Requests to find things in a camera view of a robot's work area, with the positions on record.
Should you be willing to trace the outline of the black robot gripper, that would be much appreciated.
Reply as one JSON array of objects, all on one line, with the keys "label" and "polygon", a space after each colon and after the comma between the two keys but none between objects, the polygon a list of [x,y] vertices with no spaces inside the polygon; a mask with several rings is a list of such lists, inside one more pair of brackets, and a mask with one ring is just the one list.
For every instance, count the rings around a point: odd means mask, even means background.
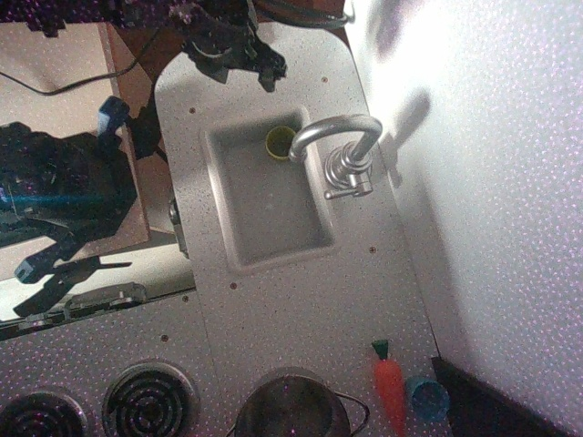
[{"label": "black robot gripper", "polygon": [[231,70],[251,71],[272,93],[286,77],[285,58],[257,40],[256,16],[250,9],[187,9],[180,13],[180,30],[185,37],[182,51],[216,82],[226,84]]}]

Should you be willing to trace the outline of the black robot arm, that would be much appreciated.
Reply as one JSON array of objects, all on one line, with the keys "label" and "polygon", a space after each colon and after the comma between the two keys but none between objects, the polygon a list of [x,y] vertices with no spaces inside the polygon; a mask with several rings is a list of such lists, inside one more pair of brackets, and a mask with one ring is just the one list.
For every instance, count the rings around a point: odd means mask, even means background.
[{"label": "black robot arm", "polygon": [[46,37],[77,24],[167,28],[182,37],[181,50],[196,68],[219,83],[232,70],[247,71],[270,93],[287,73],[285,58],[260,39],[251,1],[3,1],[1,22]]}]

